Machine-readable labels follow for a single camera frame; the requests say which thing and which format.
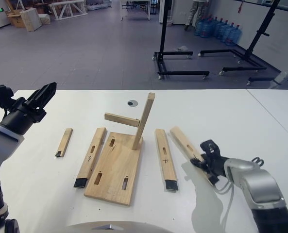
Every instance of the black end cap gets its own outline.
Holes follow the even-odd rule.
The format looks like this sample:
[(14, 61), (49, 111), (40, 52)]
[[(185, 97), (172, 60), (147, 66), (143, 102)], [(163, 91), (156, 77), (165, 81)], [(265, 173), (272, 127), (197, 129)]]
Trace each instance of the black end cap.
[(165, 180), (165, 187), (169, 190), (178, 190), (177, 181)]
[(56, 153), (55, 157), (56, 157), (56, 158), (60, 158), (60, 157), (61, 157), (61, 153), (62, 153), (61, 151), (58, 151), (58, 152)]
[(74, 188), (84, 188), (87, 182), (87, 178), (77, 178), (74, 184)]
[(217, 176), (210, 176), (210, 177), (207, 177), (208, 180), (212, 183), (212, 185), (215, 185), (218, 181), (220, 181)]

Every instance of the wooden plank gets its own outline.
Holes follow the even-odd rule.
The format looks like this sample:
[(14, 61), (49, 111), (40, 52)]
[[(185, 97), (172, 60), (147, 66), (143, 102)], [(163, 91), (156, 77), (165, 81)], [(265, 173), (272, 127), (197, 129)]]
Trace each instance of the wooden plank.
[(64, 157), (71, 134), (72, 134), (72, 128), (65, 129), (60, 145), (58, 146), (57, 153), (55, 154), (57, 158)]
[[(192, 143), (189, 141), (189, 139), (184, 135), (184, 133), (175, 126), (174, 128), (170, 129), (170, 133), (173, 136), (173, 138), (176, 140), (178, 145), (181, 147), (181, 149), (185, 152), (185, 154), (188, 156), (189, 159), (198, 159), (200, 161), (203, 161), (203, 158), (201, 154), (197, 151), (197, 149), (192, 145)], [(209, 178), (210, 175), (208, 175), (206, 172), (202, 171), (201, 169), (197, 168), (199, 171), (201, 171), (207, 181), (213, 186), (213, 184), (210, 182)]]
[(166, 189), (178, 190), (177, 178), (173, 166), (171, 152), (169, 150), (169, 142), (164, 130), (156, 129), (158, 154), (161, 161), (163, 178), (165, 180)]
[(92, 174), (93, 166), (96, 162), (96, 158), (101, 152), (102, 143), (106, 136), (106, 128), (97, 128), (93, 136), (92, 142), (85, 155), (85, 159), (81, 165), (77, 179), (75, 182), (75, 188), (84, 188), (88, 179)]
[(9, 6), (10, 11), (14, 10), (10, 0), (6, 0), (7, 5)]
[(123, 116), (119, 116), (119, 115), (115, 115), (115, 114), (111, 114), (111, 113), (105, 113), (105, 120), (110, 120), (113, 122), (117, 122), (117, 123), (121, 123), (121, 124), (125, 124), (125, 125), (130, 125), (130, 126), (134, 126), (134, 127), (138, 127), (139, 126), (139, 120), (138, 119), (133, 119), (133, 118), (129, 118), (129, 117), (123, 117)]
[(130, 205), (139, 154), (132, 150), (134, 135), (110, 133), (85, 189), (85, 196)]
[(147, 98), (147, 101), (146, 101), (146, 104), (145, 104), (143, 115), (142, 115), (142, 117), (140, 119), (139, 126), (138, 126), (138, 129), (137, 129), (136, 135), (135, 135), (134, 143), (133, 143), (133, 146), (132, 146), (133, 150), (137, 150), (138, 149), (138, 143), (139, 143), (139, 140), (142, 137), (142, 134), (143, 134), (143, 131), (144, 131), (144, 128), (145, 128), (145, 125), (146, 125), (150, 110), (152, 108), (152, 104), (153, 104), (153, 101), (154, 101), (154, 96), (155, 96), (154, 93), (149, 93), (148, 94), (148, 98)]

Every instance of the wooden crate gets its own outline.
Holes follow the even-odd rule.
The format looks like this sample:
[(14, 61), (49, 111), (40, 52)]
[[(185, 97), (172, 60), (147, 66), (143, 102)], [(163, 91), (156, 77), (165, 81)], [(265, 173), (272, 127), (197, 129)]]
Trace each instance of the wooden crate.
[(11, 24), (14, 25), (16, 28), (25, 28), (25, 24), (22, 20), (22, 17), (19, 14), (21, 11), (22, 11), (21, 9), (20, 10), (5, 11)]

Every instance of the cardboard box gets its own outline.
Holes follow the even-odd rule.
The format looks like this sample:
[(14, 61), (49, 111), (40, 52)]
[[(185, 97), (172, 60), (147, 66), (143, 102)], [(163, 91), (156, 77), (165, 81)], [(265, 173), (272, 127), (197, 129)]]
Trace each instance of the cardboard box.
[(14, 25), (16, 28), (25, 28), (25, 24), (22, 20), (21, 15), (19, 14), (22, 10), (11, 10), (5, 11), (8, 19), (10, 20), (11, 24)]
[(21, 11), (20, 15), (28, 32), (33, 32), (42, 26), (37, 10), (33, 7)]
[(50, 16), (48, 14), (38, 14), (41, 24), (42, 25), (46, 25), (46, 24), (50, 24), (51, 23), (51, 19)]

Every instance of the wooden base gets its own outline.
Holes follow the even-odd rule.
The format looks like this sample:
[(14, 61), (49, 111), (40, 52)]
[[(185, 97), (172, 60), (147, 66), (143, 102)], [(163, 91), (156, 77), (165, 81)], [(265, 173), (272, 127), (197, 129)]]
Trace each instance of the wooden base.
[(85, 190), (85, 196), (130, 205), (143, 138), (110, 133)]

